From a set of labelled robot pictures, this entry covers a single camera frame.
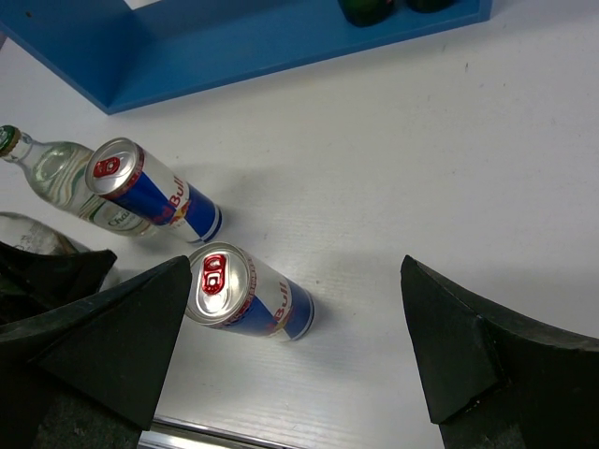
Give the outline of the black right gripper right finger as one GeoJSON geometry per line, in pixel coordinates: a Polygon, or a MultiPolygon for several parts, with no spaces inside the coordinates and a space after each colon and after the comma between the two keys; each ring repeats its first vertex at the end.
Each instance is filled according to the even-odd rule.
{"type": "Polygon", "coordinates": [[[595,448],[598,340],[481,297],[405,256],[402,303],[446,448],[595,448]]]}

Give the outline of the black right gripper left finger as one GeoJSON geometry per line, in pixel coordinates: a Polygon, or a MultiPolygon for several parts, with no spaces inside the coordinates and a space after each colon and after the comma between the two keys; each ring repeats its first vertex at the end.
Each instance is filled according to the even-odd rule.
{"type": "Polygon", "coordinates": [[[1,252],[1,444],[134,448],[151,427],[191,286],[176,256],[111,288],[109,250],[1,252]]]}

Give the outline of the clear water bottle front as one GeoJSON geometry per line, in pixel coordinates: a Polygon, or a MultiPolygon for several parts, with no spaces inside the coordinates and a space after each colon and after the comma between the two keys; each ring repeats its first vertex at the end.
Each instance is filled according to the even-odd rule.
{"type": "Polygon", "coordinates": [[[14,248],[45,255],[90,252],[90,249],[40,221],[15,212],[1,212],[1,241],[14,248]]]}

